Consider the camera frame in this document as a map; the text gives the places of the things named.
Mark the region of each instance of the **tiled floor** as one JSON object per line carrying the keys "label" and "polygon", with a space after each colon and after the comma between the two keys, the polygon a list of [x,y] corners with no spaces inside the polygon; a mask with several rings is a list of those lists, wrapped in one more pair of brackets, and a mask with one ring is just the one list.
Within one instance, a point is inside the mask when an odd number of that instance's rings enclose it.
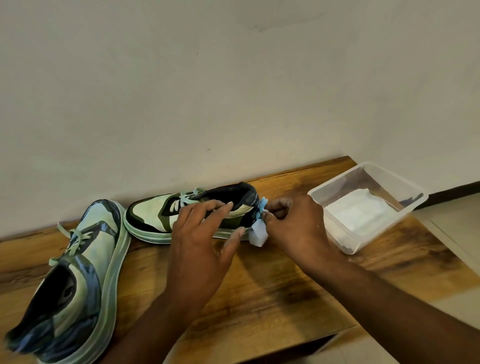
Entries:
{"label": "tiled floor", "polygon": [[[480,275],[480,194],[460,198],[414,212],[437,238]],[[480,288],[433,305],[472,326],[480,328]],[[391,364],[397,361],[372,337],[364,335],[334,346],[295,364]]]}

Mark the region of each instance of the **hand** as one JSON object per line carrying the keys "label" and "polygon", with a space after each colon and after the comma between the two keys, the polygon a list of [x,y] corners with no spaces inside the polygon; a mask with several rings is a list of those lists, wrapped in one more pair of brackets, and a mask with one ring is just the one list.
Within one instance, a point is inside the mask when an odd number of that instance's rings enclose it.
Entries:
{"label": "hand", "polygon": [[[245,232],[236,229],[220,254],[213,250],[212,237],[233,203],[217,200],[191,204],[180,209],[173,224],[167,286],[164,295],[192,322],[220,287]],[[212,212],[205,220],[207,211]]]}
{"label": "hand", "polygon": [[307,275],[343,257],[327,239],[324,209],[309,195],[269,201],[262,219],[268,235]]}

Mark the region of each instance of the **sneaker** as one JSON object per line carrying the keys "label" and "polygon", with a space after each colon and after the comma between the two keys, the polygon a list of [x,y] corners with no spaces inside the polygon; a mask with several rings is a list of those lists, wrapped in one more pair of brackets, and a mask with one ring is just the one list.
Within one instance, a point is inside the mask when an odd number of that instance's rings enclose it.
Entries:
{"label": "sneaker", "polygon": [[5,336],[7,348],[40,363],[90,364],[106,349],[115,326],[117,281],[130,236],[125,209],[98,200],[85,211],[62,256],[37,288],[27,311]]}
{"label": "sneaker", "polygon": [[[179,210],[186,205],[208,200],[233,202],[232,210],[214,235],[220,239],[228,239],[240,226],[250,228],[262,210],[255,188],[251,184],[240,182],[206,191],[196,188],[192,192],[163,194],[134,202],[128,207],[123,223],[130,234],[144,242],[170,244],[172,226],[178,218]],[[248,231],[242,240],[248,240]]]}

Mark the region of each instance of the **white shoe sole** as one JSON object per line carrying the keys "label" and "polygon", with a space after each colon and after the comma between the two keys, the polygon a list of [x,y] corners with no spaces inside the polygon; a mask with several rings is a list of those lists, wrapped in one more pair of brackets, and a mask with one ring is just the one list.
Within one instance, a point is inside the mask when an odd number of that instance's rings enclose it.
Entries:
{"label": "white shoe sole", "polygon": [[[123,216],[125,208],[118,202],[115,204],[120,210],[120,215]],[[117,319],[117,283],[123,260],[130,246],[130,239],[125,226],[121,224],[117,245],[105,275],[102,287],[102,307],[95,328],[85,344],[72,355],[55,362],[55,364],[91,364],[99,358],[110,343]]]}
{"label": "white shoe sole", "polygon": [[[132,234],[135,238],[140,239],[147,243],[152,244],[170,244],[172,240],[172,234],[168,232],[149,232],[143,231],[133,227],[127,220],[126,212],[123,215],[123,224],[125,225],[126,229],[130,234]],[[247,228],[245,233],[242,235],[240,240],[246,241],[248,240],[248,232],[251,231],[252,228]],[[213,235],[214,238],[218,239],[228,239],[230,235],[234,232],[234,229],[218,229],[215,234]]]}

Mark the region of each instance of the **person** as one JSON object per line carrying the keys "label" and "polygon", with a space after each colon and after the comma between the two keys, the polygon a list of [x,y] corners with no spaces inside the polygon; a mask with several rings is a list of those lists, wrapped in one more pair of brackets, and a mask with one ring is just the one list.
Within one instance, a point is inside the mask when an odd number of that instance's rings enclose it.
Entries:
{"label": "person", "polygon": [[[232,203],[185,206],[173,226],[165,290],[102,363],[161,363],[227,273],[245,228],[220,254],[212,236]],[[350,263],[327,239],[323,208],[308,195],[269,202],[267,232],[400,363],[479,363],[480,331]],[[204,219],[207,211],[214,210]]]}

